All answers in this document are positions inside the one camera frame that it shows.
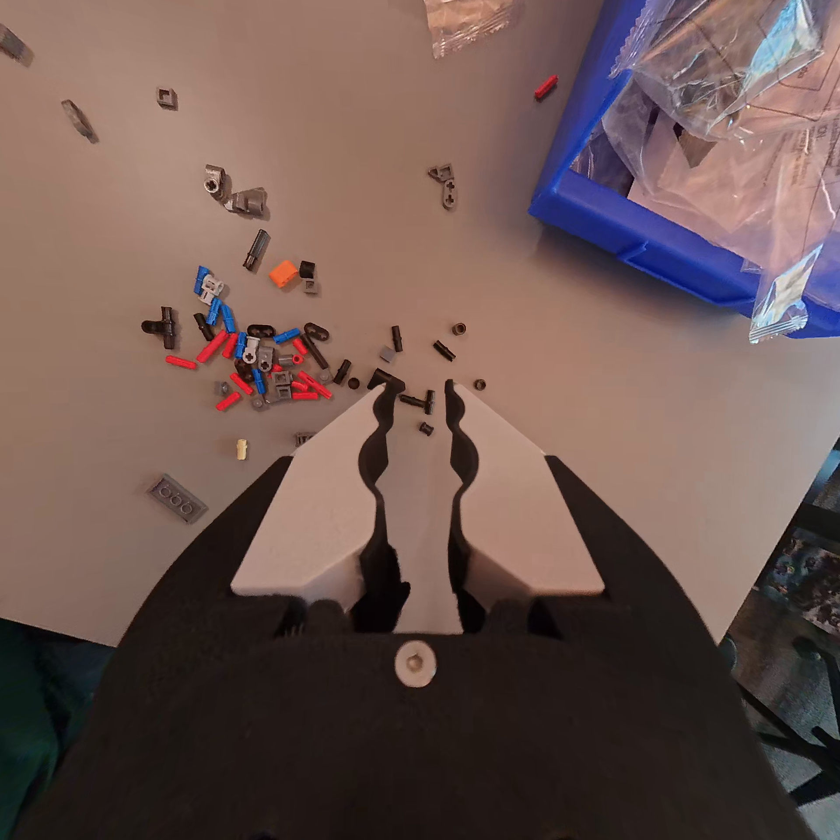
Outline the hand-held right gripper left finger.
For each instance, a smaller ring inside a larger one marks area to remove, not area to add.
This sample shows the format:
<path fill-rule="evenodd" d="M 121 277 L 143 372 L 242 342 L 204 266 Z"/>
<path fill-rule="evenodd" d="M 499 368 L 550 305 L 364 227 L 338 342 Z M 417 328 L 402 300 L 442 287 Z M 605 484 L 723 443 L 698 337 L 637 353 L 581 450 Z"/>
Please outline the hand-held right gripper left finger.
<path fill-rule="evenodd" d="M 231 582 L 242 596 L 403 603 L 396 552 L 377 487 L 403 382 L 369 390 L 299 447 Z"/>

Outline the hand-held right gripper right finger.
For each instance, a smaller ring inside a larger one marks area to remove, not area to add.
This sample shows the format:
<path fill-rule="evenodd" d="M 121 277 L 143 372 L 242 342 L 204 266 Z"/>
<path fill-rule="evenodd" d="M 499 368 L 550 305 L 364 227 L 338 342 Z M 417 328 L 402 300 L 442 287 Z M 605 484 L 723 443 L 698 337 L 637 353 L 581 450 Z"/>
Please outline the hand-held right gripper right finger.
<path fill-rule="evenodd" d="M 454 380 L 445 384 L 445 417 L 459 480 L 448 535 L 458 614 L 602 595 L 603 579 L 541 448 Z"/>

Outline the grey lego plate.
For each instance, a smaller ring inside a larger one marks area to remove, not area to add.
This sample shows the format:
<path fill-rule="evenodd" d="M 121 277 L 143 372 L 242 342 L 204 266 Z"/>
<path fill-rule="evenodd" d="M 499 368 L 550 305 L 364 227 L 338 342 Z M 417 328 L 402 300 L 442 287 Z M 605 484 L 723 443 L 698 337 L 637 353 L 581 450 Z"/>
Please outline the grey lego plate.
<path fill-rule="evenodd" d="M 204 502 L 166 473 L 163 473 L 145 493 L 187 524 L 195 523 L 208 510 Z"/>

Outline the pile of small lego pieces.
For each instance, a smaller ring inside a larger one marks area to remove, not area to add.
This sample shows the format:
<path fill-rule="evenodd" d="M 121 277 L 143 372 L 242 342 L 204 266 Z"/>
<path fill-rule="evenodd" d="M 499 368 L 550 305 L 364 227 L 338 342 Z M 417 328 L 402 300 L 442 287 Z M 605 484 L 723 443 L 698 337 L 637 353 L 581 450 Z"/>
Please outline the pile of small lego pieces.
<path fill-rule="evenodd" d="M 350 371 L 349 360 L 332 371 L 320 349 L 331 340 L 331 332 L 315 322 L 281 332 L 268 324 L 215 331 L 203 316 L 196 315 L 196 320 L 206 345 L 195 358 L 168 353 L 164 362 L 182 371 L 197 371 L 216 358 L 229 363 L 226 377 L 214 383 L 214 409 L 219 413 L 239 404 L 260 412 L 291 402 L 328 401 L 333 399 L 333 387 L 341 385 Z"/>

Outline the grey lego angle connector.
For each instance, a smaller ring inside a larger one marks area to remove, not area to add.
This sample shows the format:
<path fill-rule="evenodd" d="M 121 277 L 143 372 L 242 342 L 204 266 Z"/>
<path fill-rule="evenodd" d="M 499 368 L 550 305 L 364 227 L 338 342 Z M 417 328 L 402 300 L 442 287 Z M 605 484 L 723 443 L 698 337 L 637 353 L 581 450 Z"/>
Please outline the grey lego angle connector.
<path fill-rule="evenodd" d="M 458 189 L 453 165 L 441 164 L 431 166 L 428 168 L 427 174 L 441 186 L 441 200 L 444 209 L 454 211 L 458 203 Z"/>

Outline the small black lego pin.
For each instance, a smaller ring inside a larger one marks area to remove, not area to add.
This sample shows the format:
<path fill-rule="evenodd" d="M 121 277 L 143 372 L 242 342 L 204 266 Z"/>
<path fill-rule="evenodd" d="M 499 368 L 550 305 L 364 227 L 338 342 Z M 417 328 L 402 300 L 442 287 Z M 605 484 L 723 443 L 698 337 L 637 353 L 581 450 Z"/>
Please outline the small black lego pin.
<path fill-rule="evenodd" d="M 91 144 L 98 143 L 98 136 L 92 128 L 85 113 L 72 100 L 66 99 L 60 103 L 74 130 Z"/>

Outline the blue plastic bin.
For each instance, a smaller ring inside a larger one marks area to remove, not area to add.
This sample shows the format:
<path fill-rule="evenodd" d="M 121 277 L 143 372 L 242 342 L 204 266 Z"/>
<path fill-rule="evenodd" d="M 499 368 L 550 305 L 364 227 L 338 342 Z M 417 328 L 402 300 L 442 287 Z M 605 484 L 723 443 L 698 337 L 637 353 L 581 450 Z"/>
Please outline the blue plastic bin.
<path fill-rule="evenodd" d="M 743 258 L 652 212 L 636 189 L 596 183 L 571 170 L 596 121 L 627 84 L 611 72 L 647 2 L 604 2 L 583 64 L 532 198 L 530 214 L 613 255 L 618 261 L 717 305 L 752 316 L 759 275 Z M 806 294 L 808 322 L 795 339 L 838 337 L 838 310 Z"/>

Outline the crumpled clear plastic bags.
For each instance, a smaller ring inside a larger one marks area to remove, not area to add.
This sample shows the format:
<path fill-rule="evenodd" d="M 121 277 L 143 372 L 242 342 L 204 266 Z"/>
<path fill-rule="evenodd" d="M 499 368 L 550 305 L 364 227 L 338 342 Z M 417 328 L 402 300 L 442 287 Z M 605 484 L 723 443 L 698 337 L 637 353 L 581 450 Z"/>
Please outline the crumpled clear plastic bags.
<path fill-rule="evenodd" d="M 743 258 L 753 344 L 838 310 L 834 1 L 647 2 L 572 172 Z"/>

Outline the flat clear plastic bag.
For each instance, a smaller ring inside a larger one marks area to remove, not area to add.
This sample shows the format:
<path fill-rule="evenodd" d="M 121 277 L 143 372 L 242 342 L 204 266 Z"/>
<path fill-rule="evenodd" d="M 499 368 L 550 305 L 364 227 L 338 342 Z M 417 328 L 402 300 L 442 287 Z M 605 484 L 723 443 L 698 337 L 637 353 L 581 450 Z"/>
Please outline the flat clear plastic bag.
<path fill-rule="evenodd" d="M 440 60 L 517 23 L 522 1 L 424 1 L 433 56 Z"/>

